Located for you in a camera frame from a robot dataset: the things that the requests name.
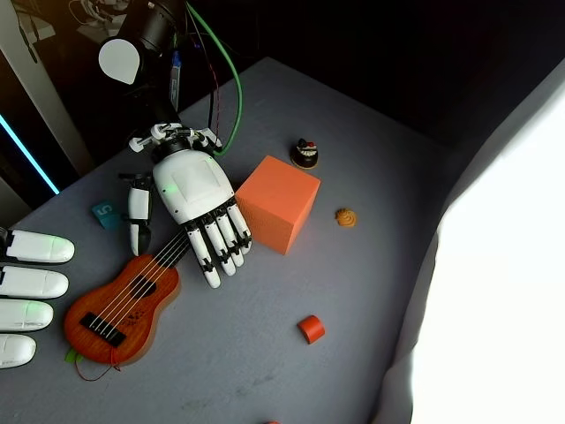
orange box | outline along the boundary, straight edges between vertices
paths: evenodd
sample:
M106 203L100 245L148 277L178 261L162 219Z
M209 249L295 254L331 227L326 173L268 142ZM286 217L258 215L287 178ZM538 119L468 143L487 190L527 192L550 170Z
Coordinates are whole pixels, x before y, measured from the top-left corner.
M287 254L302 229L320 181L267 156L236 192L254 240Z

green tag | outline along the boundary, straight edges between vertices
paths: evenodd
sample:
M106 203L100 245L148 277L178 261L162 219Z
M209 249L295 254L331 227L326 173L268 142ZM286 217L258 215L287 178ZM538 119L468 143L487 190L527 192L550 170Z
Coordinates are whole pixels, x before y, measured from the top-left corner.
M84 357L74 350L74 348L69 349L67 354L64 356L64 361L72 364L73 362L81 362Z

blue dice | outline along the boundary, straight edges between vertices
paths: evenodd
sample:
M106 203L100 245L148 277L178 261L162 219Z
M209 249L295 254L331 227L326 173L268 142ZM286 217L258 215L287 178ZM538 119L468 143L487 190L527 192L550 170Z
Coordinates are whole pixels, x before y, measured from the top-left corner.
M103 201L91 210L106 230L114 230L122 223L121 214L111 201Z

brown wooden ukulele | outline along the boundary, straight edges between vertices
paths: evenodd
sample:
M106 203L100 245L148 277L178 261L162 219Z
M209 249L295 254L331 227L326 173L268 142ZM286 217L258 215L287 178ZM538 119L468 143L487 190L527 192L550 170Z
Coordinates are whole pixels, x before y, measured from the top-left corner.
M182 230L155 257L134 258L113 282L78 299L64 318L71 346L104 364L138 360L153 342L161 311L178 294L174 267L189 249Z

dark background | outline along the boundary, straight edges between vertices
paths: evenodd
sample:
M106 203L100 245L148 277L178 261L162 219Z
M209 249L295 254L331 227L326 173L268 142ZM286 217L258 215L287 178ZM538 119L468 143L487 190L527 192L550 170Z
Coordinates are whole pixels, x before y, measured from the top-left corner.
M75 31L66 2L36 3L57 34L36 48L101 163L154 119L143 99L102 74L98 46ZM280 60L443 145L452 152L446 169L453 177L565 56L565 4L557 1L193 0L192 5L237 52L229 50L239 71L264 56ZM74 10L79 15L80 8ZM207 37L204 42L220 82L229 80L214 44ZM207 94L210 78L201 50L189 39L181 53L181 107L186 107ZM163 63L156 80L166 90L169 61ZM64 186L72 178L59 180Z

